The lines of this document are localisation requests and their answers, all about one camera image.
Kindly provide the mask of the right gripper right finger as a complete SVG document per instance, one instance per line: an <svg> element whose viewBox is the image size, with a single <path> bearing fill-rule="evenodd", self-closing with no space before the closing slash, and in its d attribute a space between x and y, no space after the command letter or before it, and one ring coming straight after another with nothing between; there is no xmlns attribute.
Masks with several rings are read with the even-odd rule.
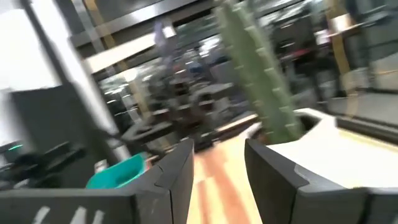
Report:
<svg viewBox="0 0 398 224"><path fill-rule="evenodd" d="M264 224L398 224L398 188L347 189L247 139L249 185Z"/></svg>

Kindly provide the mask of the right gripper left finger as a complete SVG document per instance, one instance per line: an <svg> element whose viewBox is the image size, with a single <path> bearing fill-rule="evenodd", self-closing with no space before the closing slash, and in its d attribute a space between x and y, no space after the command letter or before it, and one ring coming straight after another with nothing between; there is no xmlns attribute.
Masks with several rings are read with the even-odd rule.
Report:
<svg viewBox="0 0 398 224"><path fill-rule="evenodd" d="M0 224L186 224L194 142L186 139L118 189L0 192Z"/></svg>

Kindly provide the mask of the green basket with red rim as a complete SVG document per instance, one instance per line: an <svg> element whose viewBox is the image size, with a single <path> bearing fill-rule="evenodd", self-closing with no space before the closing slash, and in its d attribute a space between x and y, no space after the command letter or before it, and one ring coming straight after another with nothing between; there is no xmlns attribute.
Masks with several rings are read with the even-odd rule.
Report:
<svg viewBox="0 0 398 224"><path fill-rule="evenodd" d="M106 168L93 175L87 182L87 189L117 189L124 187L140 177L146 170L146 162L142 154Z"/></svg>

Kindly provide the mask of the white hexagonal plant pot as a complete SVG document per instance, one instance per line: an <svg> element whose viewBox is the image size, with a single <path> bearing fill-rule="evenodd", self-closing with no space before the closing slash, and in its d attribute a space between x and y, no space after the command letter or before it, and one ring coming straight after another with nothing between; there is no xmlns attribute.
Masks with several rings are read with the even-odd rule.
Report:
<svg viewBox="0 0 398 224"><path fill-rule="evenodd" d="M319 176L346 189L398 191L398 146L341 129L336 117L314 109L294 113L313 118L315 125L291 142L266 146L247 138L245 150L300 182Z"/></svg>

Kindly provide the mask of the black flat panel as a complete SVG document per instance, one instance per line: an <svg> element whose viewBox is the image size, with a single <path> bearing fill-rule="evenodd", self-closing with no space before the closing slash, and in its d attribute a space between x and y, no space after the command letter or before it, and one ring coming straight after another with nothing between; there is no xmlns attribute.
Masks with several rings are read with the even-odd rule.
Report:
<svg viewBox="0 0 398 224"><path fill-rule="evenodd" d="M12 91L11 103L25 128L27 140L37 152L47 152L69 142L86 155L61 171L62 188L83 188L94 175L94 164L104 141L75 87L68 85Z"/></svg>

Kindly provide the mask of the green cactus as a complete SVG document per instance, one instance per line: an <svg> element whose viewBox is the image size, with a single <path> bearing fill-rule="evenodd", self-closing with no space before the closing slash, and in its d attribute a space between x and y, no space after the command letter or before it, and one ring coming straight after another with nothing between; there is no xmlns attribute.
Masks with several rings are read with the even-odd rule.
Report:
<svg viewBox="0 0 398 224"><path fill-rule="evenodd" d="M266 143L300 139L303 124L294 113L292 94L270 40L249 6L237 0L215 0L214 13L240 85L261 122Z"/></svg>

